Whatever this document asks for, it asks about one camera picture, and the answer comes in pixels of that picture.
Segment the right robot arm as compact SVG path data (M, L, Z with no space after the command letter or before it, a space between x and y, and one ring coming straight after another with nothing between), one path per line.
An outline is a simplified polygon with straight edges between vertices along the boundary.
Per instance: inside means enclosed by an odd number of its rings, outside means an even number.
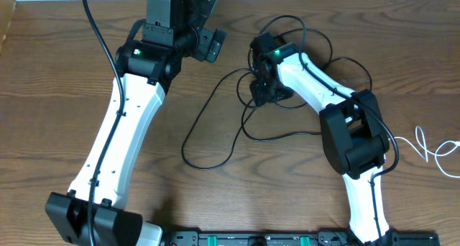
M382 203L381 172L389 141L375 95L335 82L296 44L281 45L268 32L257 35L250 49L255 105L298 94L318 113L324 154L346 186L349 229L361 245L385 243L390 227Z

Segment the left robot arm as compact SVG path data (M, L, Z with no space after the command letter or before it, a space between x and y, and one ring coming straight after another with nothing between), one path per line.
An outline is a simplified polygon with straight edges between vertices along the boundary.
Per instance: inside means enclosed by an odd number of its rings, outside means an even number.
M109 56L111 98L91 151L65 194L45 211L74 245L168 245L169 234L126 210L143 140L184 58L212 63L226 34L205 28L218 0L147 0L125 43Z

